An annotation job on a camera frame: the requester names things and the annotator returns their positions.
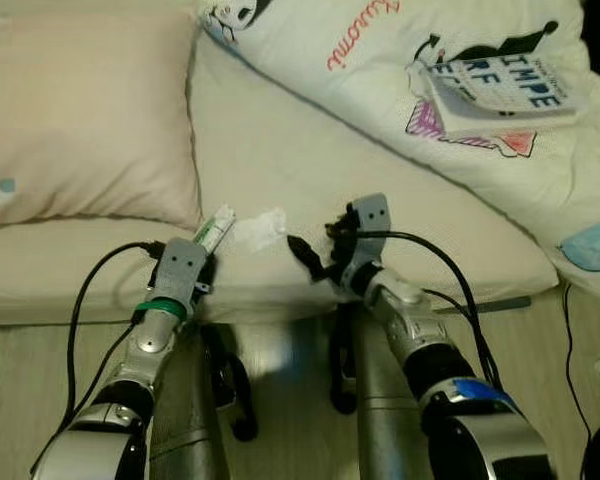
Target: wooden floor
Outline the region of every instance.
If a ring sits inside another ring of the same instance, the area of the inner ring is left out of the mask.
[[[565,380],[567,336],[560,291],[531,308],[484,315],[483,330],[505,387],[545,438],[558,478],[575,480],[585,430]],[[600,301],[574,289],[571,297],[572,377],[592,429],[600,425]],[[451,316],[448,329],[477,368],[469,329]],[[108,344],[123,327],[85,326],[77,351],[84,388]],[[223,425],[233,478],[356,479],[355,416],[335,413],[328,400],[324,319],[235,329],[238,352],[252,378],[260,436],[236,442]],[[0,329],[0,480],[25,479],[27,468],[56,427],[65,399],[66,328]]]

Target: wire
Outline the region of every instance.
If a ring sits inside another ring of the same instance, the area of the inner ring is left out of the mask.
[[[458,310],[458,312],[460,312],[462,314],[462,316],[464,316],[464,318],[467,319],[469,324],[471,324],[471,317],[469,317],[469,312],[467,312],[467,309],[464,308],[462,305],[460,305],[460,303],[458,303],[457,300],[455,300],[454,298],[451,298],[449,295],[446,295],[442,292],[437,292],[435,290],[429,290],[428,288],[424,288],[424,289],[422,289],[422,291],[424,293],[428,293],[429,295],[433,295],[434,297],[442,298],[443,300],[446,300],[447,302],[449,302],[451,305],[453,305],[453,307],[456,310]]]
[[[482,372],[484,373],[485,379],[491,383],[494,387],[502,390],[502,381],[500,380],[500,372],[498,371],[498,366],[496,364],[493,355],[491,354],[491,349],[487,344],[484,335],[482,334],[482,329],[480,328],[480,318],[478,316],[478,307],[476,306],[475,299],[473,297],[473,293],[471,292],[471,287],[469,286],[469,282],[465,278],[464,274],[458,267],[458,265],[453,261],[453,259],[447,255],[442,249],[438,246],[434,245],[430,241],[419,237],[417,235],[413,235],[411,233],[405,232],[394,232],[394,231],[371,231],[371,232],[355,232],[350,234],[348,232],[337,232],[334,234],[335,236],[350,236],[353,235],[356,238],[399,238],[402,240],[407,240],[409,242],[416,243],[425,247],[430,252],[434,253],[438,256],[453,272],[460,287],[462,288],[462,293],[464,294],[465,300],[467,302],[467,313],[466,317],[471,324],[471,328],[473,330],[473,336],[476,342],[476,349],[478,350],[478,358],[480,360],[480,366],[482,367]]]
[[[75,344],[76,344],[76,332],[78,330],[78,318],[80,317],[80,309],[82,308],[82,302],[87,293],[87,289],[91,284],[91,281],[96,276],[98,271],[116,255],[134,248],[147,249],[149,244],[145,242],[133,242],[122,245],[118,248],[111,250],[104,257],[102,257],[98,263],[91,269],[87,278],[85,278],[78,296],[76,297],[75,304],[73,306],[73,312],[71,313],[71,322],[69,326],[69,336],[67,338],[67,405],[65,407],[64,416],[58,426],[57,432],[64,430],[73,418],[73,411],[76,402],[76,373],[75,373]]]
[[[100,366],[98,367],[98,371],[93,376],[93,380],[91,381],[89,388],[87,389],[84,396],[82,397],[82,400],[80,400],[80,402],[78,403],[76,408],[73,409],[73,413],[71,414],[71,420],[73,420],[75,418],[75,416],[78,414],[78,412],[80,412],[80,410],[82,410],[82,407],[85,406],[85,404],[87,403],[87,400],[89,400],[89,397],[91,396],[93,391],[96,389],[96,386],[98,385],[98,382],[100,381],[100,377],[102,376],[102,372],[104,372],[104,369],[107,366],[107,363],[109,362],[109,359],[111,358],[111,355],[113,355],[113,352],[115,352],[116,348],[118,348],[118,346],[125,340],[125,338],[127,338],[129,336],[129,334],[133,331],[133,329],[135,327],[136,327],[135,324],[129,325],[127,327],[127,329],[124,332],[122,332],[122,335],[120,335],[118,337],[118,339],[115,342],[113,342],[113,344],[111,344],[111,347],[109,347],[109,350],[107,350],[107,353],[105,353],[105,355],[102,359],[102,362],[100,363]]]
[[[587,422],[587,418],[584,416],[584,412],[582,411],[582,406],[580,405],[580,401],[578,400],[578,395],[576,394],[576,389],[573,386],[573,381],[571,380],[571,356],[573,354],[573,335],[571,334],[571,318],[569,316],[569,293],[571,292],[571,287],[573,285],[569,284],[564,289],[562,293],[562,313],[564,314],[564,322],[567,327],[567,360],[565,365],[565,373],[567,378],[567,385],[569,385],[569,390],[571,391],[571,396],[573,397],[573,403],[576,405],[576,409],[578,410],[578,414],[580,415],[580,419],[582,420],[582,424],[584,425],[585,430],[587,431],[587,444],[585,446],[585,456],[586,452],[591,444],[591,428],[589,427],[589,423]],[[580,467],[580,477],[583,477],[584,474],[584,458],[582,460],[582,465]]]

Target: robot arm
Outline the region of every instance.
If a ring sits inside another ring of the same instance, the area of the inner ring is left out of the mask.
[[[196,242],[175,238],[165,245],[151,290],[134,313],[141,318],[136,318],[139,324],[123,362],[93,402],[49,444],[33,480],[143,478],[160,373],[180,328],[192,319],[196,301],[209,291],[200,274],[234,219],[232,211],[222,213],[205,225]]]
[[[301,239],[289,244],[314,280],[331,279],[382,326],[419,403],[437,480],[553,478],[540,435],[513,400],[476,378],[424,292],[381,263],[385,239],[357,238],[389,229],[386,198],[378,194],[349,204],[338,222],[327,225],[334,265],[323,269]]]

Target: green band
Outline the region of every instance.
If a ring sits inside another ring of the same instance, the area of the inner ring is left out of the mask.
[[[150,302],[141,303],[136,307],[136,311],[146,310],[162,310],[175,315],[181,321],[187,319],[187,310],[180,305],[180,303],[176,302],[175,300],[169,300],[168,298],[157,298],[155,300],[151,300]]]

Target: book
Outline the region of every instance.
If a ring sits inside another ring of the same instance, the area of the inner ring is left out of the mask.
[[[453,60],[424,72],[447,135],[570,125],[581,110],[575,93],[537,55]]]

